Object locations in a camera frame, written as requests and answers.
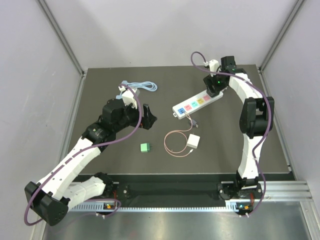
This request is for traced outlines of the white multicolour power strip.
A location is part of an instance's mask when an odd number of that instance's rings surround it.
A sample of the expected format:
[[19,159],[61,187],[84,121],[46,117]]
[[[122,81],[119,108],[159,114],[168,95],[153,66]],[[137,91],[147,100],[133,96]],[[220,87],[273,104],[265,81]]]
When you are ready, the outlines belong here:
[[179,120],[185,118],[187,115],[191,115],[196,111],[208,106],[209,104],[221,99],[223,92],[220,91],[218,95],[211,97],[206,90],[174,105],[172,107],[173,116]]

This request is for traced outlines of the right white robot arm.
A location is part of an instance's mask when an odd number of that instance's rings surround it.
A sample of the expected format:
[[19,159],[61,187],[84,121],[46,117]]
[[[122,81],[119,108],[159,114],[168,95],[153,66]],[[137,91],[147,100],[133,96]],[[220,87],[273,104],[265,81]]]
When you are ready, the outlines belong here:
[[245,198],[261,189],[258,165],[263,143],[273,128],[275,100],[253,85],[246,71],[237,67],[233,56],[225,56],[221,61],[204,61],[204,67],[210,72],[203,79],[209,96],[216,97],[231,88],[243,104],[239,118],[243,150],[233,193]]

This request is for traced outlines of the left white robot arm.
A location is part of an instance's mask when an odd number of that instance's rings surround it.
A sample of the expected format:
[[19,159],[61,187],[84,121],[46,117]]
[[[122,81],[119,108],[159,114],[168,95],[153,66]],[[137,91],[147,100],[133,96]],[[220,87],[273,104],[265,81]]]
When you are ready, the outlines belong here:
[[111,99],[102,109],[98,120],[89,125],[67,156],[38,182],[29,182],[25,188],[27,209],[33,210],[41,220],[55,226],[70,209],[101,196],[109,198],[114,191],[112,180],[98,172],[88,180],[71,186],[79,173],[108,145],[118,143],[118,132],[127,127],[149,130],[156,122],[148,104],[125,104]]

